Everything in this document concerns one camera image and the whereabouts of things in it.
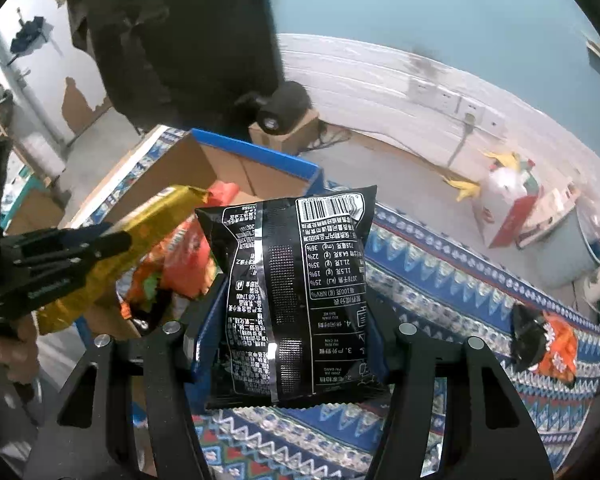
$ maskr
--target yellow plastic wrapper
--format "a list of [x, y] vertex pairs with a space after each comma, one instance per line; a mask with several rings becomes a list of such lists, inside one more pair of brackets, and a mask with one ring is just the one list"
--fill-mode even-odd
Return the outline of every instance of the yellow plastic wrapper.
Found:
[[71, 325], [107, 289], [107, 286], [183, 222], [191, 212], [206, 203], [204, 189], [172, 186], [113, 225], [106, 234], [126, 231], [131, 235], [131, 248], [122, 254], [97, 262], [86, 276], [83, 288], [45, 305], [35, 313], [41, 335], [63, 330]]

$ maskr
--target barcode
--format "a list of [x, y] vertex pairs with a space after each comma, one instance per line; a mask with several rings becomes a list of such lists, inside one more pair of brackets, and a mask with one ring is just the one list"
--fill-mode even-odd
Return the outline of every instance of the barcode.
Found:
[[312, 222], [346, 214], [354, 220], [360, 220], [364, 209], [365, 201], [360, 193], [314, 196], [298, 200], [301, 222]]

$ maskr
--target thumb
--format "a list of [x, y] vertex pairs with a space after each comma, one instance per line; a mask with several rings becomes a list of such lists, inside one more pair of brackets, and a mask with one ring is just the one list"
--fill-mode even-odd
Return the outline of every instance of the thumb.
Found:
[[15, 364], [26, 360], [27, 349], [21, 341], [0, 337], [0, 363]]

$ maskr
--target patterned tablecloth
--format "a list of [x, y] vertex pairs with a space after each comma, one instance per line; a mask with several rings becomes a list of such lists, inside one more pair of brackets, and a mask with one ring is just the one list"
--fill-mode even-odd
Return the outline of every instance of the patterned tablecloth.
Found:
[[[330, 184], [333, 189], [340, 189]], [[403, 213], [377, 204], [366, 244], [366, 281], [402, 321], [432, 337], [483, 338], [523, 399], [554, 470], [571, 449], [600, 376], [600, 330], [505, 267]], [[563, 316], [578, 337], [573, 389], [531, 372], [514, 372], [510, 356], [513, 303]], [[444, 380], [437, 380], [423, 475], [436, 471], [445, 426]], [[195, 416], [206, 460], [237, 479], [285, 480], [364, 476], [378, 444], [390, 398], [325, 404], [306, 410], [240, 408]]]

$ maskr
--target power outlet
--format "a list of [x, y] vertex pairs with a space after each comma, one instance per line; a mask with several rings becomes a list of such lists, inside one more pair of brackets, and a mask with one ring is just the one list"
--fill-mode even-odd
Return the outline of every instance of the power outlet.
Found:
[[436, 98], [434, 100], [433, 107], [443, 114], [455, 115], [459, 102], [460, 94], [452, 92], [443, 86], [439, 86], [438, 91], [436, 92]]
[[458, 105], [458, 111], [456, 117], [461, 121], [466, 119], [466, 115], [471, 114], [474, 116], [474, 124], [477, 126], [482, 122], [482, 116], [484, 115], [484, 105], [481, 102], [474, 101], [470, 97], [462, 96], [460, 98], [460, 104]]
[[502, 139], [506, 126], [504, 123], [504, 116], [497, 110], [484, 107], [484, 113], [482, 114], [482, 120], [477, 125], [481, 130], [484, 130], [492, 136]]
[[415, 103], [429, 108], [434, 107], [438, 87], [429, 81], [412, 77], [409, 79], [407, 97]]

